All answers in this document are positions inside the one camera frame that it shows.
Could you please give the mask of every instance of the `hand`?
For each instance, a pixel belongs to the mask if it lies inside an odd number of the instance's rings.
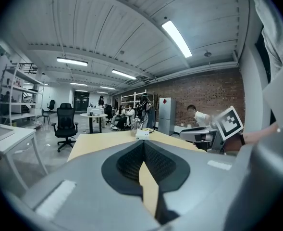
[[[241,137],[237,133],[225,141],[223,148],[224,152],[238,152],[242,146]]]

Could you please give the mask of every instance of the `office chair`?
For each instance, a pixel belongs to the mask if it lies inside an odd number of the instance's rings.
[[[44,123],[45,123],[45,118],[46,117],[47,117],[47,122],[50,123],[49,113],[47,111],[45,111],[44,109],[42,109],[42,116],[44,118]]]
[[[105,107],[105,114],[107,115],[107,119],[108,121],[106,121],[106,125],[107,123],[110,123],[111,122],[111,119],[113,118],[113,115],[112,115],[112,106],[107,104],[106,107]]]
[[[54,127],[55,136],[57,138],[65,138],[65,141],[59,141],[57,144],[63,143],[59,148],[64,147],[65,145],[70,145],[72,148],[71,143],[75,143],[76,141],[72,141],[69,137],[72,137],[78,133],[78,122],[74,122],[74,114],[75,110],[71,107],[69,103],[62,103],[60,107],[57,109],[57,116],[58,116],[58,126],[57,130],[55,128],[56,123],[52,123],[51,125]]]
[[[49,104],[47,104],[47,108],[49,111],[52,111],[55,108],[55,100],[51,100]]]

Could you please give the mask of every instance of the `round table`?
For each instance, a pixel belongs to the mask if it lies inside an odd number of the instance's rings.
[[[87,113],[82,113],[80,114],[83,117],[89,117],[89,130],[90,133],[93,133],[93,126],[92,126],[92,118],[99,118],[99,133],[102,133],[102,117],[106,117],[106,114],[101,114],[101,115],[88,115]]]

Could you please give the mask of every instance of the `doorway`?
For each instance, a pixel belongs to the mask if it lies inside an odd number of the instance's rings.
[[[89,104],[89,92],[76,91],[74,93],[74,109],[79,112],[87,112]]]

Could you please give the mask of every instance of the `white desk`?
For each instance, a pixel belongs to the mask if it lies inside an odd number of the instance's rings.
[[[82,113],[80,114],[83,117],[88,117],[89,118],[89,129],[90,129],[90,133],[93,133],[93,126],[92,126],[92,122],[93,119],[92,118],[99,118],[99,133],[102,133],[102,117],[106,117],[106,114],[101,114],[101,115],[88,115],[87,113]]]
[[[12,169],[13,173],[17,177],[18,181],[22,185],[22,187],[27,190],[28,187],[23,181],[21,175],[17,171],[17,168],[15,167],[15,164],[12,159],[12,155],[15,153],[15,148],[18,148],[17,145],[20,143],[31,140],[32,145],[34,147],[34,151],[37,157],[37,160],[39,161],[39,164],[41,168],[43,169],[45,174],[48,174],[44,164],[42,163],[40,154],[37,150],[37,140],[36,140],[36,130],[34,129],[26,129],[26,128],[17,128],[17,127],[11,127],[7,125],[0,125],[3,128],[9,128],[14,130],[14,134],[10,135],[9,137],[3,139],[0,141],[0,156],[3,156],[5,160],[7,161],[9,167]]]

